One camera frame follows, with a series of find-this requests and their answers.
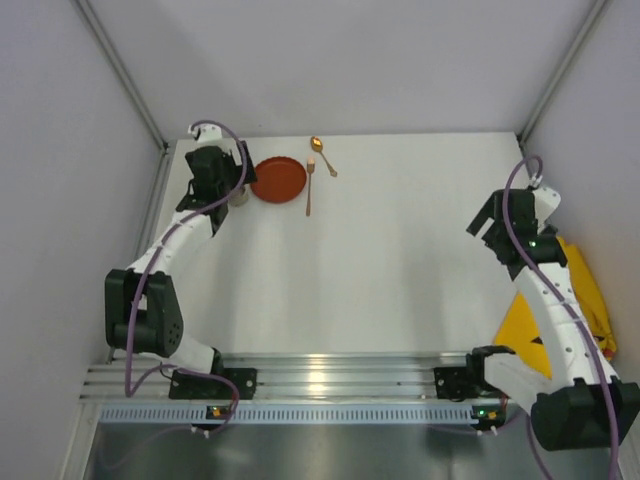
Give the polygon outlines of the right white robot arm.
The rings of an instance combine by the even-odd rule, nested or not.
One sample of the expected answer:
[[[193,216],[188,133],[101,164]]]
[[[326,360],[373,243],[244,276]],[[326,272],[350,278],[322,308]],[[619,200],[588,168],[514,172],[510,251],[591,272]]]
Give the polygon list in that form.
[[[560,197],[547,188],[494,191],[467,228],[506,268],[529,307],[550,372],[509,346],[478,347],[483,384],[513,399],[547,451],[615,447],[639,413],[639,387],[623,382],[599,350],[582,314],[568,260],[542,228]]]

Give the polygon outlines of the yellow Pikachu placemat cloth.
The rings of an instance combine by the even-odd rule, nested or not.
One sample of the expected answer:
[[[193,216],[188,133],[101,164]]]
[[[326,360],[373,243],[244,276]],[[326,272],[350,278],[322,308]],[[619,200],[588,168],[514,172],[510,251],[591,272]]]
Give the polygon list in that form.
[[[611,362],[617,353],[617,342],[604,297],[579,248],[567,243],[562,237],[558,237],[558,241],[568,260],[571,282],[580,309],[599,349],[605,359]],[[550,361],[539,337],[538,327],[521,294],[514,297],[493,344],[509,347],[526,365],[547,378],[552,376]]]

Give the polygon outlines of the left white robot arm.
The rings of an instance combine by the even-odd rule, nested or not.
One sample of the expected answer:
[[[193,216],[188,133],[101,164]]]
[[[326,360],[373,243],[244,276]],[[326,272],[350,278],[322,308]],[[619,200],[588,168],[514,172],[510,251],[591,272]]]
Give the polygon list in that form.
[[[228,127],[200,120],[188,132],[196,143],[185,155],[192,177],[168,226],[140,258],[105,278],[105,336],[130,356],[219,375],[220,352],[186,332],[176,284],[219,231],[232,197],[257,177],[246,142]]]

